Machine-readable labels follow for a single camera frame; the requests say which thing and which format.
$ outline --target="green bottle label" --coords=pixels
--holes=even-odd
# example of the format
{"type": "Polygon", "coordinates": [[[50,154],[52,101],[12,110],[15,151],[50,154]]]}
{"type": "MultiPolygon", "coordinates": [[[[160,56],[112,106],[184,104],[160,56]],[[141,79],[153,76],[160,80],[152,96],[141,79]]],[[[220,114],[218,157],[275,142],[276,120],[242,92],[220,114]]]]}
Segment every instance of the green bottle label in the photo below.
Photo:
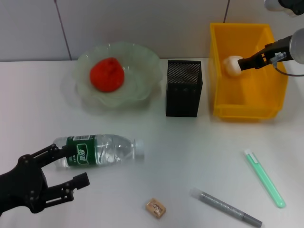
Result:
{"type": "Polygon", "coordinates": [[[82,135],[67,138],[67,145],[76,145],[78,150],[77,155],[66,158],[69,166],[97,164],[95,156],[95,136],[96,135],[82,135]]]}

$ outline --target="clear glass plate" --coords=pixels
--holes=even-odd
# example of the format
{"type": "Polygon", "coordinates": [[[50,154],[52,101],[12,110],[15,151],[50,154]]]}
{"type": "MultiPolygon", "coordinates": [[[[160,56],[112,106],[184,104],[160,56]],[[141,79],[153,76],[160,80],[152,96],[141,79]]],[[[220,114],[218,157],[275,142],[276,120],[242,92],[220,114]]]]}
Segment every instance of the clear glass plate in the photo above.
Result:
{"type": "Polygon", "coordinates": [[[107,107],[119,107],[146,99],[162,79],[159,57],[146,47],[127,42],[100,45],[79,57],[73,73],[79,95],[96,99],[107,107]],[[124,71],[124,83],[116,91],[103,93],[90,82],[90,71],[100,60],[114,57],[124,71]]]}

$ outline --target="tomato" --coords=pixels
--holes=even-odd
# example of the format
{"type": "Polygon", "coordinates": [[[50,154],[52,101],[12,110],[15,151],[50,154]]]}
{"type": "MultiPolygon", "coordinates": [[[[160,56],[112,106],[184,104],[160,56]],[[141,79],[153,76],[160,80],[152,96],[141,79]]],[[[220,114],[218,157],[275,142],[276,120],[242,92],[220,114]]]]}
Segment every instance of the tomato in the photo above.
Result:
{"type": "Polygon", "coordinates": [[[116,58],[106,58],[91,69],[90,80],[99,91],[113,92],[124,83],[124,70],[116,58]]]}

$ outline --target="white wall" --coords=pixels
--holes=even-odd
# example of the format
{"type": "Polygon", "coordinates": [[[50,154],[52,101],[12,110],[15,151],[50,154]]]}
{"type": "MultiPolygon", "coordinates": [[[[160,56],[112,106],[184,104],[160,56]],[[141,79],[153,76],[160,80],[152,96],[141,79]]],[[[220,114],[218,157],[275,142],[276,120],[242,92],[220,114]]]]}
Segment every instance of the white wall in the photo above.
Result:
{"type": "Polygon", "coordinates": [[[304,28],[304,14],[292,18],[284,12],[270,12],[264,0],[231,0],[226,22],[267,23],[275,39],[282,39],[304,28]]]}
{"type": "Polygon", "coordinates": [[[129,41],[160,57],[206,57],[209,24],[228,0],[60,0],[73,59],[96,44],[129,41]]]}
{"type": "MultiPolygon", "coordinates": [[[[130,41],[162,58],[208,57],[209,24],[228,0],[57,0],[73,59],[97,44],[130,41]]],[[[276,39],[304,15],[269,12],[263,0],[231,0],[226,22],[269,23],[276,39]]],[[[69,59],[54,0],[0,0],[0,61],[69,59]]]]}
{"type": "Polygon", "coordinates": [[[0,61],[68,59],[52,0],[0,0],[0,61]]]}

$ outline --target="bottle cap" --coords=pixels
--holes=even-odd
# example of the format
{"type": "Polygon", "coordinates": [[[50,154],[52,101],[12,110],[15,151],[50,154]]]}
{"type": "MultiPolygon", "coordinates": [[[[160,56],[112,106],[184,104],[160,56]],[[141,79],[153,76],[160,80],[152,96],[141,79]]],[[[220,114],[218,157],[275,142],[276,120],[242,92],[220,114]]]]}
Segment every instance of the bottle cap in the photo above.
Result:
{"type": "Polygon", "coordinates": [[[135,153],[134,156],[136,159],[144,159],[144,144],[143,140],[135,140],[135,153]]]}

